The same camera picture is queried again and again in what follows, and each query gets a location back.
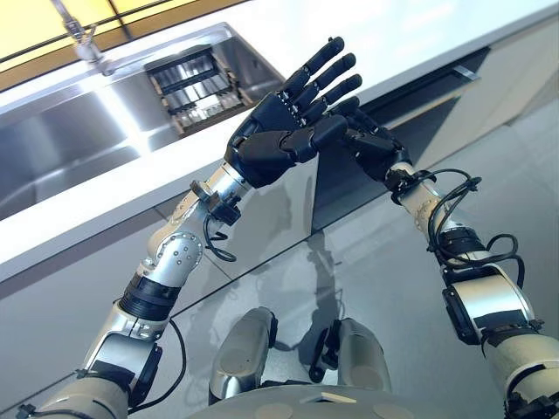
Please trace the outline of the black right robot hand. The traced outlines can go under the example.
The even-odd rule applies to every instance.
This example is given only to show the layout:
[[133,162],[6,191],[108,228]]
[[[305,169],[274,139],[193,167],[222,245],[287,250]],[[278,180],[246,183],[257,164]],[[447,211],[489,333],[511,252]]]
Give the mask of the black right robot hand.
[[384,182],[394,165],[411,165],[408,150],[386,127],[377,125],[360,109],[346,113],[344,118],[349,128],[343,144],[371,179]]

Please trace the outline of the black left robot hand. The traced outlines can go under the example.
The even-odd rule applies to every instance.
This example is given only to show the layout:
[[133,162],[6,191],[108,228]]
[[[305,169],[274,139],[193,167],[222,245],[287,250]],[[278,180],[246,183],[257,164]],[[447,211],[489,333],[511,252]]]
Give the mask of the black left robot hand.
[[362,83],[354,74],[332,85],[356,62],[353,53],[341,55],[344,46],[341,37],[330,38],[283,85],[267,93],[229,139],[224,160],[255,189],[276,182],[345,135],[346,118],[327,112]]

